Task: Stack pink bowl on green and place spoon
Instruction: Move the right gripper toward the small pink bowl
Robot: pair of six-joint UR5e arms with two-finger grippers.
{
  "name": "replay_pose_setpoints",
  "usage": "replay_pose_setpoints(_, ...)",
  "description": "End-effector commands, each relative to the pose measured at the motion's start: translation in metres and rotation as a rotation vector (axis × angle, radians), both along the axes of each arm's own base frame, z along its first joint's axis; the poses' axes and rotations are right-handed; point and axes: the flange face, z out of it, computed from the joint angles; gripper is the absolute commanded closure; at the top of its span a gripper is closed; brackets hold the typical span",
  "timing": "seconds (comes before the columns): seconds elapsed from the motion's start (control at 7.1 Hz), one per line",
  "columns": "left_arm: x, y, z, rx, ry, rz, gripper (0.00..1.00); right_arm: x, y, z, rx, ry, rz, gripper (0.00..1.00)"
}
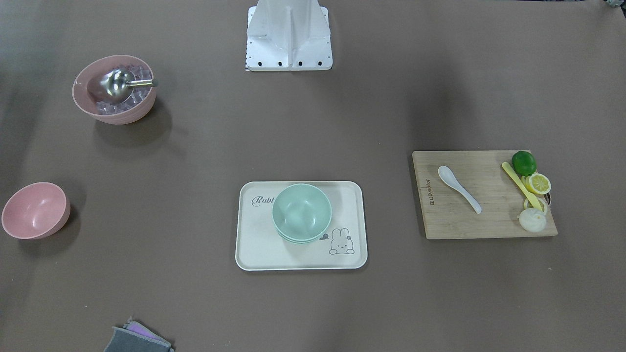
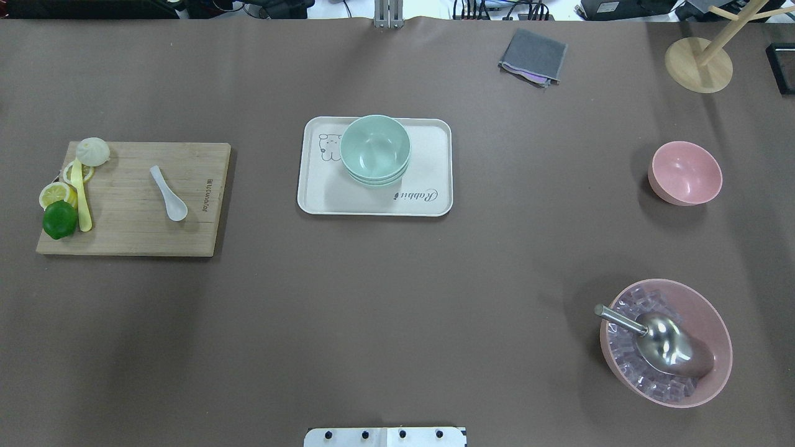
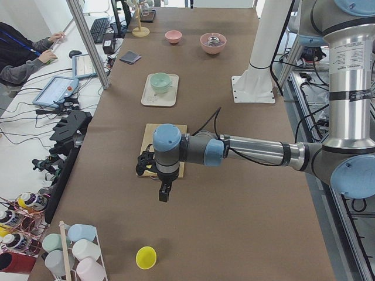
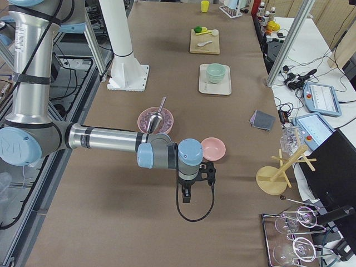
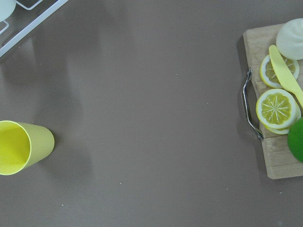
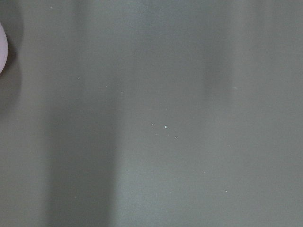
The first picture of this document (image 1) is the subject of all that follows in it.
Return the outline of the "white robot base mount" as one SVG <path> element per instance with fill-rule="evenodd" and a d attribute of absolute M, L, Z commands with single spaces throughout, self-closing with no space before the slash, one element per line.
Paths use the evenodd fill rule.
<path fill-rule="evenodd" d="M 317 0 L 260 0 L 248 9 L 246 70 L 333 67 L 329 11 Z"/>

